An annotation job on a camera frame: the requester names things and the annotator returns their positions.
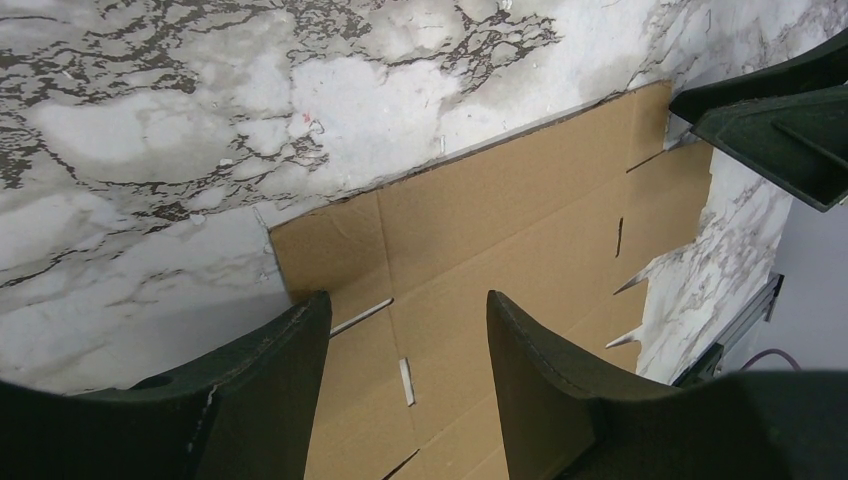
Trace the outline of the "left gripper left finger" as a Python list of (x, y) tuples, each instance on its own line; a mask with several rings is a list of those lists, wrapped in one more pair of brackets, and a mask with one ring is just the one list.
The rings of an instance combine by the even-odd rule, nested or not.
[(1, 386), (5, 479), (300, 479), (327, 357), (319, 291), (266, 325), (135, 386)]

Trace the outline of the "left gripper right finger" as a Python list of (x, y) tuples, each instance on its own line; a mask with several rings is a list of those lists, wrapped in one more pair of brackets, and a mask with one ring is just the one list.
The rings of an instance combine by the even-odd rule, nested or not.
[(513, 479), (843, 479), (847, 376), (753, 371), (688, 388), (618, 368), (505, 294), (487, 332)]

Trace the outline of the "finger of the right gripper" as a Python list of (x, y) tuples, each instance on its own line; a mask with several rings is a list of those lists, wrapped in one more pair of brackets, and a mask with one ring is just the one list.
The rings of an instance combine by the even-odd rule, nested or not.
[(669, 110), (694, 135), (826, 212), (847, 197), (847, 33), (774, 66), (692, 88)]

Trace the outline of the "brown cardboard box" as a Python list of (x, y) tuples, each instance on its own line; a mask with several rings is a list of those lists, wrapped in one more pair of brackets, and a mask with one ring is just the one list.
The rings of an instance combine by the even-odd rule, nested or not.
[(330, 294), (309, 479), (505, 479), (487, 339), (497, 290), (634, 371), (638, 272), (691, 243), (711, 150), (665, 152), (656, 82), (275, 227), (291, 297)]

